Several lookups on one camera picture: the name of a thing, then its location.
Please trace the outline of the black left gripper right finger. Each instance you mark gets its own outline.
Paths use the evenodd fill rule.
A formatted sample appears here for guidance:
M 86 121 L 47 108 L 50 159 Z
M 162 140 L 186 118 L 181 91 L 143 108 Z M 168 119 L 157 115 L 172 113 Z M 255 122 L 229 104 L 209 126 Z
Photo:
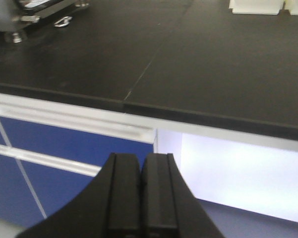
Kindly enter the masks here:
M 141 172 L 144 238 L 222 238 L 185 183 L 172 154 L 148 154 Z

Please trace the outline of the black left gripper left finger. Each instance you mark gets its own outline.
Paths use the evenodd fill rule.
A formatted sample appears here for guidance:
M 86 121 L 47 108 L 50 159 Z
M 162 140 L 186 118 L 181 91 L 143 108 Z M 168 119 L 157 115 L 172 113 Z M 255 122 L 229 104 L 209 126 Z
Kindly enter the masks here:
M 18 237 L 140 237 L 140 168 L 136 155 L 111 153 L 74 199 Z

